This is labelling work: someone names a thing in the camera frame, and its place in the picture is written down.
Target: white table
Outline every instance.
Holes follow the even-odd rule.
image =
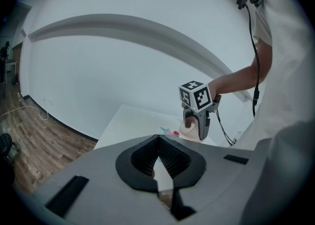
[[[122,105],[105,129],[94,149],[137,137],[163,134],[160,127],[169,128],[172,132],[178,131],[182,121],[183,119],[179,117]],[[213,142],[210,137],[207,137],[202,143],[216,146],[215,142]],[[159,191],[173,188],[173,181],[159,160],[157,160],[154,166],[154,171],[156,173],[155,180],[157,181]]]
[[[14,74],[16,74],[16,62],[8,62],[8,63],[5,63],[5,83],[8,84],[8,79],[7,79],[7,76],[6,76],[6,72],[9,70],[9,68],[11,68],[11,71],[12,71],[12,67],[14,67]]]

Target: white cable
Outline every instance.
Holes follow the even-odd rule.
[[[16,110],[18,110],[18,109],[22,109],[22,108],[26,108],[26,107],[36,109],[36,110],[38,111],[38,116],[39,116],[39,118],[40,118],[41,120],[43,120],[43,121],[47,121],[47,120],[49,119],[49,115],[48,115],[48,112],[47,112],[47,111],[46,111],[46,113],[47,113],[47,119],[42,119],[42,117],[40,116],[39,109],[38,109],[38,108],[36,108],[36,107],[33,107],[33,106],[23,106],[23,107],[19,107],[19,108],[16,108],[16,109],[13,109],[13,110],[11,110],[11,111],[9,111],[9,112],[4,113],[4,114],[3,114],[3,115],[1,115],[0,117],[3,117],[3,116],[4,116],[4,115],[6,115],[6,114],[9,114],[9,113],[11,113],[11,112],[13,112],[13,111],[16,111]]]

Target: cable connector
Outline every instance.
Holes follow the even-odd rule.
[[[258,99],[259,99],[259,90],[256,90],[256,89],[255,89],[255,91],[254,91],[254,97],[253,97],[253,104],[254,104],[254,106],[257,105]]]

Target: wooden floor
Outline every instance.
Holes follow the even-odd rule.
[[[31,99],[19,101],[18,93],[19,85],[0,85],[0,115],[24,105],[36,107]],[[47,117],[41,110],[40,114],[44,119]],[[27,193],[33,193],[51,175],[96,144],[52,119],[41,120],[33,108],[0,117],[0,133],[9,133],[21,149],[14,160],[14,184]]]

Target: white t-shirt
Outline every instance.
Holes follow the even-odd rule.
[[[304,11],[296,0],[264,0],[255,16],[254,37],[272,46],[273,56],[256,116],[233,146],[247,150],[315,115],[315,38]]]

